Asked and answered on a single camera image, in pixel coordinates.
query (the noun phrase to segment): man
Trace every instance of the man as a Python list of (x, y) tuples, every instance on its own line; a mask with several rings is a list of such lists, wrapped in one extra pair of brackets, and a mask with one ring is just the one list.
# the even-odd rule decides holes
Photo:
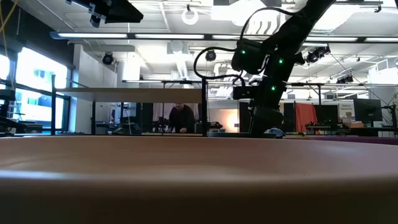
[(195, 116), (192, 109), (183, 104), (176, 103), (169, 116), (170, 127), (169, 132), (175, 128), (176, 133), (194, 133)]

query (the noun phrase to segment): orange curtain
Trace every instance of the orange curtain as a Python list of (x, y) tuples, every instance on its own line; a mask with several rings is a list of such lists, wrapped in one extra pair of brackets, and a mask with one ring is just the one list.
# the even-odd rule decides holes
[(309, 122), (317, 121), (317, 114), (315, 112), (315, 108), (312, 104), (305, 103), (295, 103), (295, 111), (296, 111), (296, 131), (305, 133), (307, 130), (305, 129), (305, 125)]

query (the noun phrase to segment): ceiling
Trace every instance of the ceiling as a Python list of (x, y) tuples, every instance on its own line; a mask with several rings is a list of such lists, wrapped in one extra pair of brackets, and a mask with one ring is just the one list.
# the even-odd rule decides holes
[[(60, 32), (163, 32), (163, 33), (212, 33), (212, 34), (237, 34), (241, 27), (231, 21), (211, 20), (212, 0), (205, 1), (131, 1), (140, 10), (144, 19), (139, 24), (103, 24), (99, 29), (90, 25), (90, 15), (87, 9), (76, 4), (65, 4), (65, 0), (20, 0), (19, 5), (36, 18), (40, 19), (53, 29)], [(398, 10), (391, 4), (391, 0), (384, 1), (380, 13), (374, 13), (375, 6), (358, 7), (349, 19), (329, 31), (330, 35), (398, 35)], [(182, 21), (182, 12), (186, 4), (198, 11), (199, 19), (194, 25), (187, 25)], [(147, 68), (142, 69), (143, 75), (151, 77), (156, 74), (170, 74), (176, 69), (176, 64), (170, 55), (166, 54), (166, 40), (91, 40), (85, 49), (96, 51), (98, 55), (104, 52), (98, 50), (102, 47), (108, 49), (115, 45), (133, 45), (139, 51), (146, 62)], [(235, 42), (217, 41), (187, 41), (191, 46), (210, 47), (221, 46), (235, 48)], [(383, 59), (383, 57), (398, 55), (397, 44), (330, 44), (332, 54), (344, 65), (345, 68), (354, 68), (354, 74), (358, 78), (366, 79), (367, 68)], [(198, 51), (190, 52), (191, 58), (187, 60), (187, 68), (192, 69), (193, 60)], [(115, 52), (119, 60), (126, 58), (126, 52)], [(200, 70), (213, 71), (216, 63), (225, 62), (232, 58), (231, 54), (218, 54), (216, 62), (199, 61)], [(328, 56), (312, 67), (304, 68), (296, 66), (289, 81), (308, 81), (316, 79), (317, 82), (325, 82), (330, 76), (339, 74), (345, 69), (337, 61)]]

